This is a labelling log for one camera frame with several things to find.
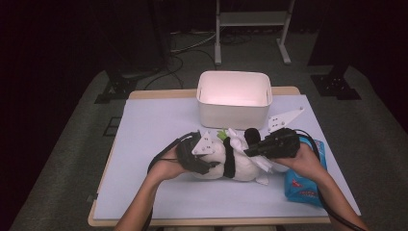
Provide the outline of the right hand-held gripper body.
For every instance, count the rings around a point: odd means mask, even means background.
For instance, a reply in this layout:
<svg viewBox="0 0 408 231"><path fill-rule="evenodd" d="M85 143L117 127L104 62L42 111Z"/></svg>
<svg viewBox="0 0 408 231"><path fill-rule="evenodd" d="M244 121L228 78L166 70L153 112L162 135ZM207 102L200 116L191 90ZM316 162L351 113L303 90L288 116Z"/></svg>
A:
<svg viewBox="0 0 408 231"><path fill-rule="evenodd" d="M265 137L263 154L269 159L293 158L300 146L298 134L288 125L304 112L300 107L268 119L269 134Z"/></svg>

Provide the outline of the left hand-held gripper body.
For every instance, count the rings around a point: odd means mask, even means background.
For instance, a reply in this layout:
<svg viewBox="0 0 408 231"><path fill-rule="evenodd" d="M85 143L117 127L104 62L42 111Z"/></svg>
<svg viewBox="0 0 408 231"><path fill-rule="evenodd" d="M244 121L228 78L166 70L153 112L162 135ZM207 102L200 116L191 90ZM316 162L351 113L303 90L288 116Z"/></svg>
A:
<svg viewBox="0 0 408 231"><path fill-rule="evenodd" d="M191 153L200 139L199 132L190 132L182 136L176 146L177 160L186 170L207 174L210 172L209 163Z"/></svg>

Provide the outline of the panda plush toy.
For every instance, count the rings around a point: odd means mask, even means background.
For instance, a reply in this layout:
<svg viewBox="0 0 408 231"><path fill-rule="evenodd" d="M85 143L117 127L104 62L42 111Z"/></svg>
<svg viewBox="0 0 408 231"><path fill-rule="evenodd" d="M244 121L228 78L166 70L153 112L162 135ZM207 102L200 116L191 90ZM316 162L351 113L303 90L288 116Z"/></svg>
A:
<svg viewBox="0 0 408 231"><path fill-rule="evenodd" d="M242 134L231 128L218 130L217 138L212 141L214 152L202 157L204 162L216 165L208 173L194 172L192 175L204 180L226 177L242 182L256 181L266 186L273 164L262 156L248 157L244 153L250 144L256 144L260 140L261 136L256 128L246 129Z"/></svg>

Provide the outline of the white wet wipe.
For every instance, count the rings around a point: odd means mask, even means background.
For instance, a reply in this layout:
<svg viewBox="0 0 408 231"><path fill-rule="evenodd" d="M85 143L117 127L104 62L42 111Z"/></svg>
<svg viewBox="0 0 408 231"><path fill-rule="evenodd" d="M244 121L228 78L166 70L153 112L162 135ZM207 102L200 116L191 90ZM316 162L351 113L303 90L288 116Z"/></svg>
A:
<svg viewBox="0 0 408 231"><path fill-rule="evenodd" d="M261 177L268 172L273 172L273 163L263 156L248 157L244 151L248 148L248 143L243 134L229 128L226 131L229 138L225 141L225 147L231 147L235 158L236 180L250 181Z"/></svg>

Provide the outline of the white plastic storage box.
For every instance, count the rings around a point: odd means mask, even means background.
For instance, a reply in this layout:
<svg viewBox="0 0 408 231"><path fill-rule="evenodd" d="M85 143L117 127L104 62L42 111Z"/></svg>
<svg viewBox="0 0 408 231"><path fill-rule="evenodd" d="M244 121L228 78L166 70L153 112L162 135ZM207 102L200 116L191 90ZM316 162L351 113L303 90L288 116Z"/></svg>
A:
<svg viewBox="0 0 408 231"><path fill-rule="evenodd" d="M199 78L196 99L205 127L262 129L272 103L270 80L259 72L205 71Z"/></svg>

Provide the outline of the blue wet wipes pack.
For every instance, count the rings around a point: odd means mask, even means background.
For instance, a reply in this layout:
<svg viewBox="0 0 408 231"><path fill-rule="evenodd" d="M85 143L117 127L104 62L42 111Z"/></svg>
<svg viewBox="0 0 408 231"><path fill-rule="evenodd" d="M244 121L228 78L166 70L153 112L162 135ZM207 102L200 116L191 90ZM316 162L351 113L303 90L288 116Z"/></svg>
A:
<svg viewBox="0 0 408 231"><path fill-rule="evenodd" d="M310 142L306 137L300 137L299 140L307 143L312 148L314 153L318 153L320 164L324 168L327 168L324 143L318 140ZM300 176L291 168L286 171L284 188L285 196L291 202L307 203L322 207L316 183L310 179Z"/></svg>

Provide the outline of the person's left hand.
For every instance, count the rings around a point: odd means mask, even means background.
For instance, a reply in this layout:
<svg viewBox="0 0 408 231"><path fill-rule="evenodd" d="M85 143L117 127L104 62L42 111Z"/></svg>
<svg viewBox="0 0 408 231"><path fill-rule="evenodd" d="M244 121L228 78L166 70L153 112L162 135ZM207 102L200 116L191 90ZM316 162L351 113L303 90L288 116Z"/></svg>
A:
<svg viewBox="0 0 408 231"><path fill-rule="evenodd" d="M186 170L177 161L177 154L174 148L167 151L163 157L153 165L147 174L147 178L153 182L163 182L173 179Z"/></svg>

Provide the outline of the person's right hand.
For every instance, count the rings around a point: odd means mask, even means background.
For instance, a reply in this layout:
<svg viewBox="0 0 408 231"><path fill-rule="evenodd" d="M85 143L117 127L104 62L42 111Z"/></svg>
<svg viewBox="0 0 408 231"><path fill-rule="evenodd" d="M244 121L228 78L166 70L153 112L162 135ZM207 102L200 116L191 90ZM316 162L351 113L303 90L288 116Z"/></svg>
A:
<svg viewBox="0 0 408 231"><path fill-rule="evenodd" d="M274 159L274 162L289 167L299 175L315 182L319 182L328 175L311 147L304 142L300 144L294 158Z"/></svg>

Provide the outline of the black stand base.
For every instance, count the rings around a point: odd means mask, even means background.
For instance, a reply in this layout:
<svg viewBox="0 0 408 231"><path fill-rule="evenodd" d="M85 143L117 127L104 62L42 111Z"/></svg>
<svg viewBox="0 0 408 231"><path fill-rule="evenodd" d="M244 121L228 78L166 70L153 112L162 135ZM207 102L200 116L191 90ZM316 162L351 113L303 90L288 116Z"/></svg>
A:
<svg viewBox="0 0 408 231"><path fill-rule="evenodd" d="M138 77L135 72L107 69L108 83L94 101L95 104L108 104L112 100L127 99L135 90Z"/></svg>
<svg viewBox="0 0 408 231"><path fill-rule="evenodd" d="M334 65L327 74L312 75L311 79L320 96L335 96L338 100L360 100L356 89L349 86L344 78L347 65Z"/></svg>

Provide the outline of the dark floor hatch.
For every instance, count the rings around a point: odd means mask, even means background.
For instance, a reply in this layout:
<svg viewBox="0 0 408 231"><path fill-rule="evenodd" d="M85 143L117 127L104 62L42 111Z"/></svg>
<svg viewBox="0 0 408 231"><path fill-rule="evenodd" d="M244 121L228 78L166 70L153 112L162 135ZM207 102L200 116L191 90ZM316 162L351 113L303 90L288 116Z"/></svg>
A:
<svg viewBox="0 0 408 231"><path fill-rule="evenodd" d="M111 117L107 127L104 130L103 136L104 137L114 137L118 131L120 121L121 121L120 116Z"/></svg>

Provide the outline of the white metal stand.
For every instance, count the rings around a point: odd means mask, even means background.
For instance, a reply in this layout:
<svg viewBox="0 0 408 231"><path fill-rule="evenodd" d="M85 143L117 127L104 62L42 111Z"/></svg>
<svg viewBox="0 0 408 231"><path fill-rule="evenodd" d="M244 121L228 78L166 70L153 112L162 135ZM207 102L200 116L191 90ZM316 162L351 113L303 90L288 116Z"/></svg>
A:
<svg viewBox="0 0 408 231"><path fill-rule="evenodd" d="M222 27L282 26L281 37L276 40L284 64L291 64L285 41L291 24L295 0L290 0L286 11L279 12L232 12L220 10L220 0L216 0L215 64L221 64L220 32Z"/></svg>

